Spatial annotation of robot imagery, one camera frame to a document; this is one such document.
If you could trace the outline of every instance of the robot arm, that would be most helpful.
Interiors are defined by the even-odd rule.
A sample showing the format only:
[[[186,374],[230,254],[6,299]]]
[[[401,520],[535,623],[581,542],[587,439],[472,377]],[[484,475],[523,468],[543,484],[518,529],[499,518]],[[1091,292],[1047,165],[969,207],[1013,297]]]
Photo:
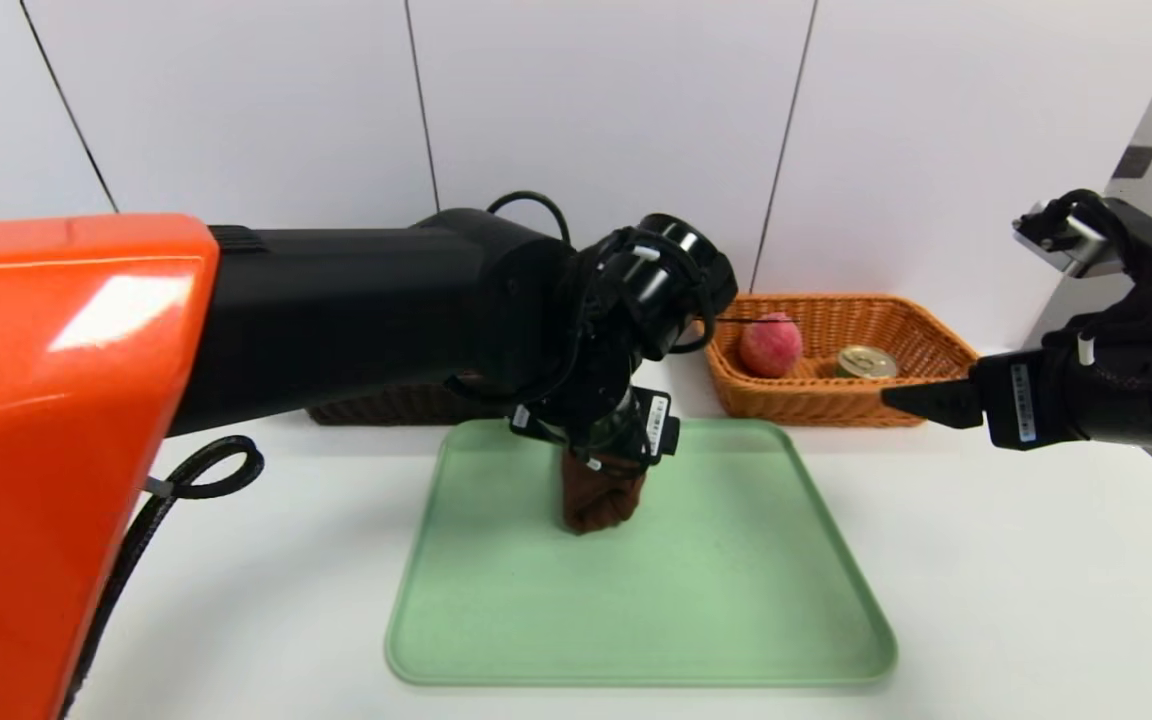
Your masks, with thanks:
[[[679,424],[630,374],[698,350],[735,293],[721,252],[667,215],[578,252],[464,209],[379,232],[0,223],[0,717],[51,719],[73,700],[137,528],[177,497],[221,495],[227,480],[187,487],[220,456],[247,454],[240,486],[259,471],[250,441],[218,441],[179,482],[147,484],[165,435],[447,381],[516,406],[516,433],[591,468],[598,454],[644,470]],[[695,319],[705,336],[677,346]],[[124,537],[143,488],[165,495]]]
[[[170,434],[446,381],[517,406],[518,434],[645,469],[673,453],[679,424],[630,374],[699,350],[704,339],[676,346],[682,332],[700,318],[712,334],[736,295],[726,256],[660,214],[579,252],[468,209],[388,232],[211,232],[215,289]]]
[[[964,381],[888,388],[882,401],[953,429],[988,418],[993,445],[1013,450],[1076,439],[1152,447],[1152,218],[1083,190],[1014,227],[1066,274],[1123,270],[1134,289],[1047,333],[1038,350],[982,357]]]

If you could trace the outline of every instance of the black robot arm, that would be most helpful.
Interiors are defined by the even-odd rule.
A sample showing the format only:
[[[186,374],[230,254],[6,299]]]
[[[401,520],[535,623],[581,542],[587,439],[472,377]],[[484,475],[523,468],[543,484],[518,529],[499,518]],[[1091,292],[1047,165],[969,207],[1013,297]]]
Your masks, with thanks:
[[[982,357],[963,381],[887,388],[882,401],[955,429],[988,418],[993,445],[1013,450],[1075,439],[1152,447],[1152,218],[1082,190],[1015,228],[1066,274],[1123,270],[1134,289],[1047,333],[1038,350]]]
[[[668,215],[579,252],[470,209],[402,229],[212,233],[214,296],[170,434],[447,382],[516,406],[517,433],[645,468],[673,450],[677,420],[630,374],[698,350],[736,295],[726,256]],[[705,336],[676,346],[696,319]]]

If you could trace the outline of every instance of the green tray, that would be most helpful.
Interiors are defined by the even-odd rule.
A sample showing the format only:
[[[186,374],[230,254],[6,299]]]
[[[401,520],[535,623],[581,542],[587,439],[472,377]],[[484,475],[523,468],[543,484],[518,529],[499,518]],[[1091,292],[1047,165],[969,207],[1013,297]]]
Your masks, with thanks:
[[[781,429],[684,420],[619,528],[562,528],[558,448],[444,442],[385,653],[431,685],[836,685],[896,639]]]

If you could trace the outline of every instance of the tray rim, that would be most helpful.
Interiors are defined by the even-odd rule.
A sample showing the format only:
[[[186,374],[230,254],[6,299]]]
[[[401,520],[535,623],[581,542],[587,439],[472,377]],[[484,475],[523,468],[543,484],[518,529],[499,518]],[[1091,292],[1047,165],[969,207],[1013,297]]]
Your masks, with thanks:
[[[897,660],[900,658],[900,644],[896,642],[896,634],[893,632],[890,623],[888,623],[887,615],[882,612],[882,606],[879,605],[878,598],[873,593],[873,589],[869,586],[869,579],[865,579],[865,574],[861,570],[861,566],[856,564],[855,555],[851,553],[851,548],[847,547],[846,538],[842,537],[842,532],[838,529],[838,523],[833,520],[833,515],[829,511],[829,507],[824,502],[824,497],[820,495],[819,488],[812,475],[808,472],[806,467],[803,464],[803,458],[801,458],[797,448],[794,446],[791,438],[785,432],[785,429],[780,427],[774,423],[768,420],[759,420],[756,418],[695,418],[682,419],[684,423],[684,429],[687,425],[748,425],[750,429],[758,429],[763,433],[773,433],[774,437],[786,450],[786,455],[790,457],[795,470],[799,473],[799,478],[803,478],[804,488],[809,501],[813,503],[814,510],[819,515],[820,523],[823,523],[824,532],[826,533],[831,547],[835,551],[838,560],[844,567],[847,577],[850,578],[852,589],[856,592],[856,597],[861,601],[861,606],[864,607],[865,616],[867,616],[870,624],[874,628],[874,635],[877,638],[879,652],[882,653],[882,661],[874,673],[867,675],[850,676],[849,679],[803,679],[803,680],[786,680],[786,679],[746,679],[746,680],[728,680],[728,679],[717,679],[717,680],[704,680],[704,679],[631,679],[631,680],[617,680],[617,682],[611,682],[605,676],[588,676],[588,679],[582,679],[581,676],[568,676],[568,679],[499,679],[498,676],[479,676],[479,675],[435,675],[435,674],[422,674],[418,670],[412,670],[410,667],[404,667],[397,659],[397,652],[394,647],[394,634],[396,634],[397,626],[401,623],[407,607],[407,594],[410,588],[410,579],[412,573],[416,569],[417,559],[420,556],[420,551],[425,546],[425,526],[426,521],[429,521],[429,515],[431,507],[433,507],[433,501],[435,493],[440,484],[444,482],[444,464],[448,456],[448,442],[452,441],[454,434],[460,432],[467,432],[467,425],[499,425],[503,427],[507,419],[478,419],[478,420],[465,420],[449,430],[447,435],[444,438],[442,445],[439,446],[438,461],[434,464],[434,478],[430,483],[429,494],[425,497],[425,507],[420,511],[420,524],[417,526],[416,541],[412,543],[412,550],[408,553],[407,562],[403,566],[402,578],[397,584],[397,593],[394,596],[394,604],[389,614],[389,623],[385,627],[385,662],[389,665],[389,670],[397,676],[399,680],[403,680],[404,683],[419,687],[498,687],[498,688],[828,688],[828,687],[863,687],[879,682],[879,680],[887,679],[888,675],[895,670]]]

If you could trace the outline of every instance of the wicker basket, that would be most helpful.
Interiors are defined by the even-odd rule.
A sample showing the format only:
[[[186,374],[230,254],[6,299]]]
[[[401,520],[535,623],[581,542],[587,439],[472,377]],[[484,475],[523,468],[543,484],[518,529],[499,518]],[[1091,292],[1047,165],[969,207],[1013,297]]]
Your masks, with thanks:
[[[480,406],[440,384],[385,386],[362,397],[309,407],[320,425],[454,425],[479,418],[503,418],[511,409]]]
[[[780,379],[755,378],[741,363],[738,343],[745,323],[766,313],[789,314],[803,332],[803,359]],[[849,344],[877,347],[895,357],[900,378],[836,378],[838,350]],[[964,377],[977,359],[932,313],[887,295],[742,295],[719,318],[707,348],[708,369],[723,409],[735,418],[764,418],[783,425],[909,427],[923,422],[884,406],[882,387]]]

